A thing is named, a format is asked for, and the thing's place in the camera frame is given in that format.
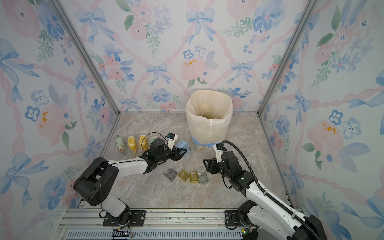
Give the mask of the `blue pencil sharpener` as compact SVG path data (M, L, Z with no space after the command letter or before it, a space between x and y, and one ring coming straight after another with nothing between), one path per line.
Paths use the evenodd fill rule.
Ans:
M191 151L189 144L186 141L184 141L184 140L179 141L176 144L176 147L178 149L184 149L184 151L181 151L181 153L184 154L183 155L184 157L187 156L190 153L190 151Z

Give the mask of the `clear green-tinted tray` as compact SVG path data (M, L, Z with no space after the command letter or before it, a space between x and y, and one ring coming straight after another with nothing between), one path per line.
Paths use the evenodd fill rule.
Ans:
M198 173L199 184L207 184L209 182L208 175L206 172Z

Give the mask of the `clear shavings tray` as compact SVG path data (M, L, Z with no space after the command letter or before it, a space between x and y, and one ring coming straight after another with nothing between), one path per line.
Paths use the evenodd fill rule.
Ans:
M172 168L168 168L167 171L164 173L165 177L169 179L171 182L175 180L175 178L178 176L177 171L173 170Z

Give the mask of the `yellow tinted tray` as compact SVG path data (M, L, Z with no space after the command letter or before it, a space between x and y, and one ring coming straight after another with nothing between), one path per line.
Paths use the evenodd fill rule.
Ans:
M178 176L184 181L187 182L190 178L190 173L187 172L185 169L182 169L179 173Z
M196 171L191 171L190 172L190 183L191 184L199 183L198 172L196 172Z

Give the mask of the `yellow pencil sharpener back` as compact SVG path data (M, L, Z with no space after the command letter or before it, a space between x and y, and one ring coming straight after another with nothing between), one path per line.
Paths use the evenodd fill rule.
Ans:
M142 150L145 152L149 149L149 140L146 135L140 135L139 144Z

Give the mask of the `yellow pencil sharpener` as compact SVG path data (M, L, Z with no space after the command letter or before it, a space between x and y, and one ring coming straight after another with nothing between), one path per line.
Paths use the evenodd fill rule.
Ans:
M138 151L138 145L137 145L137 142L136 142L136 138L134 136L129 136L127 138L128 140L128 147L129 149L134 153L136 154L137 151Z
M146 135L140 135L139 144L142 150L145 152L149 149L149 140Z

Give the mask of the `yellow pencil sharpener front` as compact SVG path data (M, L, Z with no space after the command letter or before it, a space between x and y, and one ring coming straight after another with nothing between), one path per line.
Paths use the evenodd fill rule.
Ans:
M136 154L137 151L138 151L138 145L137 145L137 142L136 142L136 138L134 136L129 136L127 138L128 140L128 147L129 149L134 153Z

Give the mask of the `pale green pencil sharpener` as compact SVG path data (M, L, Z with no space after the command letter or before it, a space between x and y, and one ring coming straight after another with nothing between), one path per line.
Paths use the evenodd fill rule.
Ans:
M117 135L117 137L115 138L115 147L123 155L126 153L128 149L124 142L124 139L119 135Z

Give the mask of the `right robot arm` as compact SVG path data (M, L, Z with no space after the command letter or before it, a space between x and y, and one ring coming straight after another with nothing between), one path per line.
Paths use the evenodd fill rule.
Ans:
M276 197L252 173L244 170L233 152L203 160L208 173L228 179L230 188L240 192L248 201L243 214L246 225L253 224L278 240L326 240L322 222L314 215L303 213Z

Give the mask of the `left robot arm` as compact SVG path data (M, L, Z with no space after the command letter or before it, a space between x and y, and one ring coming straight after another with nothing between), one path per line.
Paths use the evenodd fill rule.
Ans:
M131 160L107 161L99 157L78 177L73 189L92 207L101 205L107 217L127 221L131 215L130 208L110 193L115 181L150 173L168 160L179 161L188 150L175 147L173 140L156 139L143 155Z

